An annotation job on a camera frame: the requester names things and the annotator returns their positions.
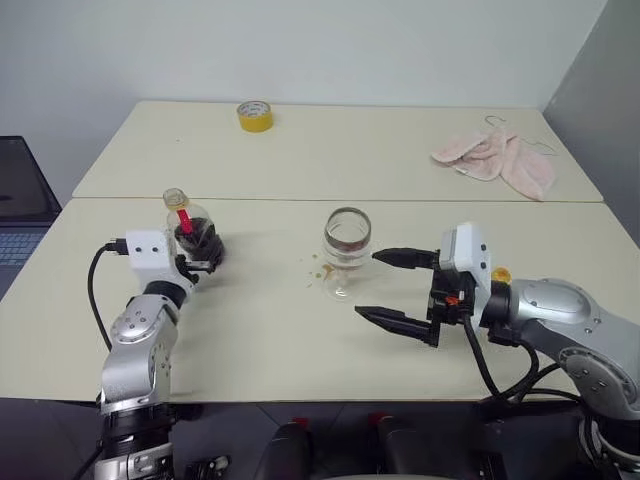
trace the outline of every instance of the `table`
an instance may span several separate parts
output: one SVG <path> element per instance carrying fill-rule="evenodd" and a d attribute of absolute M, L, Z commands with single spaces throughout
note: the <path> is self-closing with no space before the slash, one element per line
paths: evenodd
<path fill-rule="evenodd" d="M 183 308 L 172 400 L 441 400 L 487 394 L 460 327 L 441 346 L 391 335 L 323 291 L 321 233 L 342 202 L 200 202 L 228 256 Z M 445 229 L 480 224 L 494 266 L 514 278 L 559 277 L 640 322 L 640 252 L 609 209 L 592 203 L 352 202 L 373 225 L 374 248 L 434 249 Z M 93 400 L 106 357 L 86 293 L 105 241 L 157 228 L 159 199 L 74 199 L 0 303 L 0 396 Z M 430 275 L 377 262 L 358 280 L 360 304 L 424 318 Z M 104 256 L 96 298 L 107 324 L 139 293 L 126 257 Z M 485 353 L 505 387 L 526 370 L 518 349 Z M 561 373 L 547 385 L 571 388 Z"/>
<path fill-rule="evenodd" d="M 476 181 L 430 158 L 453 135 L 490 128 L 493 115 L 558 154 L 548 157 L 558 179 L 547 200 L 602 201 L 534 109 L 274 105 L 274 127 L 253 134 L 236 107 L 140 102 L 74 197 L 159 198 L 180 187 L 192 198 L 529 201 L 501 179 Z"/>

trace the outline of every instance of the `laptop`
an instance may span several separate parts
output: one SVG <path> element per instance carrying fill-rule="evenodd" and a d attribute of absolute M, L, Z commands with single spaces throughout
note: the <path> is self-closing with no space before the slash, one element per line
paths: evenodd
<path fill-rule="evenodd" d="M 61 210 L 24 138 L 0 136 L 0 299 Z"/>

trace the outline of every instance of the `wire hanger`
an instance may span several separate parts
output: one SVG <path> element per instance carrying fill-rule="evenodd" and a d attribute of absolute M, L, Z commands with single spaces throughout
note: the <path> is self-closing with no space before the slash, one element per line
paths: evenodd
<path fill-rule="evenodd" d="M 507 123 L 507 121 L 504 118 L 499 117 L 498 115 L 487 115 L 487 116 L 484 117 L 485 123 L 491 125 L 492 127 L 495 128 L 495 127 L 500 126 L 500 124 L 494 123 L 494 121 L 495 121 L 494 119 L 495 120 L 499 120 L 500 122 L 502 122 L 502 124 L 506 124 Z M 536 152 L 538 152 L 540 155 L 546 155 L 546 156 L 551 156 L 551 157 L 557 157 L 558 156 L 558 152 L 556 152 L 555 148 L 553 148 L 550 145 L 547 145 L 544 142 L 540 142 L 540 141 L 530 142 L 526 138 L 522 138 L 522 137 L 520 137 L 520 139 L 524 143 L 526 143 L 527 145 L 533 147 L 533 149 Z M 542 148 L 543 151 L 540 151 L 540 148 L 535 148 L 535 147 L 538 147 L 538 146 L 543 147 Z"/>

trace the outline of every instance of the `laptop screen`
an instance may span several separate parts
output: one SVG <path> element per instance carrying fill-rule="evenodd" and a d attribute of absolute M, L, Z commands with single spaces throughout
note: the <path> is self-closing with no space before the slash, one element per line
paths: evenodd
<path fill-rule="evenodd" d="M 0 225 L 51 223 L 60 210 L 24 138 L 0 137 Z"/>

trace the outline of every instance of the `laptop keyboard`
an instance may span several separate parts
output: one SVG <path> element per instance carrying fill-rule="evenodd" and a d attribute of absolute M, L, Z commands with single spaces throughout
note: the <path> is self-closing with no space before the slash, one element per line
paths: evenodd
<path fill-rule="evenodd" d="M 0 233 L 0 265 L 24 265 L 42 237 L 44 233 Z"/>

